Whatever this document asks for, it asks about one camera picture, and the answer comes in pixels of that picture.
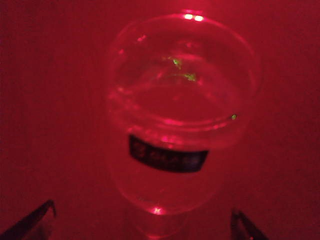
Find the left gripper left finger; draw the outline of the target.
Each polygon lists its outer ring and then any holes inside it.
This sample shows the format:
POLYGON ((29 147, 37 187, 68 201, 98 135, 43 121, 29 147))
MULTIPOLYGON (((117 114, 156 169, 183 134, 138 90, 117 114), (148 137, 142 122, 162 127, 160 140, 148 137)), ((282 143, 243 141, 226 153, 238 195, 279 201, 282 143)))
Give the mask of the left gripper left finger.
POLYGON ((37 209, 5 230, 1 240, 49 240, 52 236, 57 212, 49 199, 37 209))

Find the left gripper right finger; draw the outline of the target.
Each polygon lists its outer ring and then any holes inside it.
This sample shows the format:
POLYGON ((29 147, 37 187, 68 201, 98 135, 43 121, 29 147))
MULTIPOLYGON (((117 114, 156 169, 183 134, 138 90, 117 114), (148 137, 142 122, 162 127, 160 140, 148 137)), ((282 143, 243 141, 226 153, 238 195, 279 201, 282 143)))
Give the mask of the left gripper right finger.
POLYGON ((231 240, 268 240, 269 238, 242 212, 232 210, 230 216, 231 240))

